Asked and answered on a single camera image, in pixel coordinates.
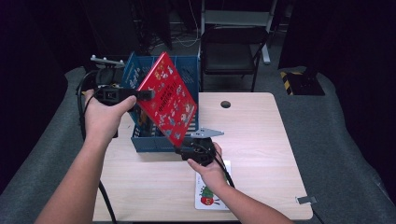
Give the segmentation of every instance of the gray carpet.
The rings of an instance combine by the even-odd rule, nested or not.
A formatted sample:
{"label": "gray carpet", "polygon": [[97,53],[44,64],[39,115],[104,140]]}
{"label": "gray carpet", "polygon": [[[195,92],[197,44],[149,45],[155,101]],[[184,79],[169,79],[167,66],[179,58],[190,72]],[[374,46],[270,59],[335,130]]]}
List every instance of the gray carpet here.
{"label": "gray carpet", "polygon": [[[346,130],[330,80],[318,75],[325,96],[287,95],[281,70],[277,70],[282,43],[283,36],[279,34],[269,49],[271,64],[260,65],[256,91],[271,92],[276,98],[306,191],[318,199],[312,207],[324,223],[396,223],[394,204]],[[175,43],[173,50],[159,46],[152,54],[167,50],[171,55],[193,55],[198,44],[187,48]],[[77,155],[82,139],[75,89],[84,73],[82,68],[76,68],[66,74],[69,87],[64,101],[0,196],[0,223],[32,223]],[[245,77],[244,82],[248,83],[248,79]],[[218,79],[208,79],[206,84],[213,91],[222,85]],[[298,223],[320,222],[313,217]]]}

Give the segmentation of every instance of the person's left arm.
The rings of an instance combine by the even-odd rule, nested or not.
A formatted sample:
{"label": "person's left arm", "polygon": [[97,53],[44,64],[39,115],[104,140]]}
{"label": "person's left arm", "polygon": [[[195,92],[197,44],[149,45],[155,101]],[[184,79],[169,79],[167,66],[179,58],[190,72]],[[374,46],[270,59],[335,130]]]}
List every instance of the person's left arm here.
{"label": "person's left arm", "polygon": [[[93,95],[87,91],[86,102]],[[92,223],[106,149],[120,126],[121,116],[136,102],[134,96],[106,106],[92,98],[85,114],[86,139],[61,184],[35,223]]]}

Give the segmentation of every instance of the person's right arm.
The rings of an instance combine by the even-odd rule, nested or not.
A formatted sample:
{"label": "person's right arm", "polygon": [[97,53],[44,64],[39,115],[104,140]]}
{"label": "person's right arm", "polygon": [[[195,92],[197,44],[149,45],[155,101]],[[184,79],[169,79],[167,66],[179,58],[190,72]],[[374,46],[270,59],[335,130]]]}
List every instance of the person's right arm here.
{"label": "person's right arm", "polygon": [[[214,143],[221,155],[221,148]],[[198,172],[209,189],[216,194],[231,212],[244,224],[250,223],[292,223],[290,219],[274,208],[261,203],[238,189],[229,186],[224,181],[224,173],[216,162],[202,166],[188,159],[190,167]]]}

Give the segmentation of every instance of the chair seat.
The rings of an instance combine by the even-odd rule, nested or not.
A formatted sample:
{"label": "chair seat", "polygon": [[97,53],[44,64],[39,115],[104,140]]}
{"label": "chair seat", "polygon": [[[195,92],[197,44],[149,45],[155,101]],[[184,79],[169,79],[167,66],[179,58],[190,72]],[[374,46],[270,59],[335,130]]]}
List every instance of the chair seat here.
{"label": "chair seat", "polygon": [[207,75],[249,75],[255,71],[250,45],[208,43],[204,60]]}

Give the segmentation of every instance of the black and yellow object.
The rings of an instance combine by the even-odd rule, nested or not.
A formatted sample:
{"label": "black and yellow object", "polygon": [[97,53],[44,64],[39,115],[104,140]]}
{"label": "black and yellow object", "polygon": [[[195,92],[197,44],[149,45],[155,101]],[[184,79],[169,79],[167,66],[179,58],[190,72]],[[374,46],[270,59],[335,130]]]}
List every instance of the black and yellow object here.
{"label": "black and yellow object", "polygon": [[315,77],[305,76],[300,72],[281,72],[288,95],[325,95]]}

